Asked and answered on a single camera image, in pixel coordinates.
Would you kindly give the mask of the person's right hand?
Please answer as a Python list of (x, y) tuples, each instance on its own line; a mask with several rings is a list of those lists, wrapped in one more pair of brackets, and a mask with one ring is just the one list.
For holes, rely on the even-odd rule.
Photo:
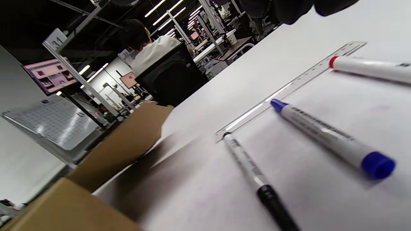
[(274, 24), (294, 24), (312, 8), (327, 17), (356, 4), (357, 0), (241, 0), (245, 12), (253, 19), (269, 17)]

